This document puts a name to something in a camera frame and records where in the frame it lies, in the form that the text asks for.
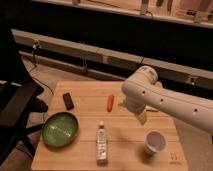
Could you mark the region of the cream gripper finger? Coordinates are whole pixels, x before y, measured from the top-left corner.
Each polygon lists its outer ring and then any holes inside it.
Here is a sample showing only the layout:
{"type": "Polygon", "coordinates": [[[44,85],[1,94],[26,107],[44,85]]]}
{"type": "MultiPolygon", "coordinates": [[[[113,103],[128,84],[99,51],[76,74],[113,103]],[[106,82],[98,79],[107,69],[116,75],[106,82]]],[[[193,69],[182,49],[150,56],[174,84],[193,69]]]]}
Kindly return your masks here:
{"type": "Polygon", "coordinates": [[[144,125],[147,121],[146,112],[142,112],[141,114],[137,115],[136,118],[141,125],[144,125]]]}
{"type": "Polygon", "coordinates": [[[126,102],[125,101],[122,101],[118,104],[120,107],[126,107],[126,102]]]}

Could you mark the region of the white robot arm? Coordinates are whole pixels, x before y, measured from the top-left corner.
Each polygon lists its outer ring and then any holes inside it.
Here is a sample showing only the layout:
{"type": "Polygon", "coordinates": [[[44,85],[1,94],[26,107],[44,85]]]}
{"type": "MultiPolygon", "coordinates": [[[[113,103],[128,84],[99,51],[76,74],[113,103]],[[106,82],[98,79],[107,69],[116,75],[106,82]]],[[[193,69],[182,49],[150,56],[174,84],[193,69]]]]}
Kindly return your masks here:
{"type": "Polygon", "coordinates": [[[213,135],[213,100],[158,87],[157,79],[152,67],[142,66],[122,83],[127,110],[144,124],[150,106],[213,135]]]}

